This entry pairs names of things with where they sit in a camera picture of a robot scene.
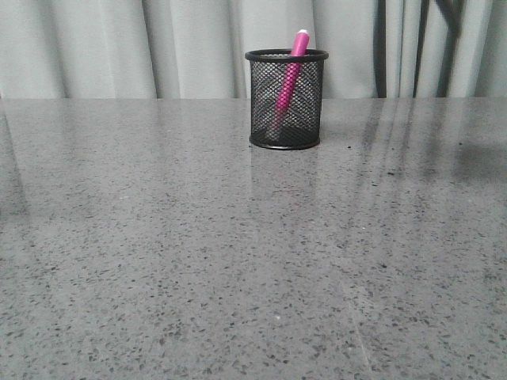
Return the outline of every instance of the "mesh cup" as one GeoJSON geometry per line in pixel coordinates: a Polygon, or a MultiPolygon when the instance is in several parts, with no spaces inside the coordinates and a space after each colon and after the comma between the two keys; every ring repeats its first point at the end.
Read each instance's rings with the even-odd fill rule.
{"type": "Polygon", "coordinates": [[[250,141],[270,149],[296,150],[319,143],[322,73],[329,53],[307,49],[249,51],[252,125],[250,141]]]}

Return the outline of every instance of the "pen holder base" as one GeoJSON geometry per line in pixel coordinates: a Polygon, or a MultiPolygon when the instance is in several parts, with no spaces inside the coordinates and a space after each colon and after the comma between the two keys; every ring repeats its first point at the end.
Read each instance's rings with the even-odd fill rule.
{"type": "Polygon", "coordinates": [[[263,148],[301,150],[319,144],[322,74],[328,53],[307,49],[250,51],[250,141],[263,148]]]}
{"type": "Polygon", "coordinates": [[[308,133],[295,127],[284,127],[277,139],[270,139],[264,129],[252,131],[250,142],[261,148],[278,150],[301,150],[320,143],[318,133],[308,133]]]}

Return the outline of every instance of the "pen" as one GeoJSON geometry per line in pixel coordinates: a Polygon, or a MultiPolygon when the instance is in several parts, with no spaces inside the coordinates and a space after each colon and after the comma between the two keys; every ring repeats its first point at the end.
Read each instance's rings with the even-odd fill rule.
{"type": "MultiPolygon", "coordinates": [[[[308,31],[306,29],[299,30],[299,32],[295,35],[291,55],[305,55],[309,40],[310,36],[308,35],[308,31]]],[[[273,137],[275,140],[278,140],[280,137],[281,124],[283,123],[285,113],[291,103],[292,94],[294,92],[300,68],[300,63],[289,63],[285,69],[284,83],[275,103],[275,118],[272,125],[272,130],[274,132],[273,137]]]]}

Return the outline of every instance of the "table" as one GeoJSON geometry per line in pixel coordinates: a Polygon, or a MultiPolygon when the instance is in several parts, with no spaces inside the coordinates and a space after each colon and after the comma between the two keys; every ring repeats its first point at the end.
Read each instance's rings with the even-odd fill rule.
{"type": "Polygon", "coordinates": [[[507,377],[506,99],[0,107],[0,378],[507,377]]]}

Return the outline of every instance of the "gray speckled countertop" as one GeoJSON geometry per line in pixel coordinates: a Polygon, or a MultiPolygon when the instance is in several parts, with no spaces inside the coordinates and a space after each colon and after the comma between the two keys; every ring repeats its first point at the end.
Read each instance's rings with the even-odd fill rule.
{"type": "Polygon", "coordinates": [[[0,378],[507,378],[507,99],[0,102],[0,378]]]}

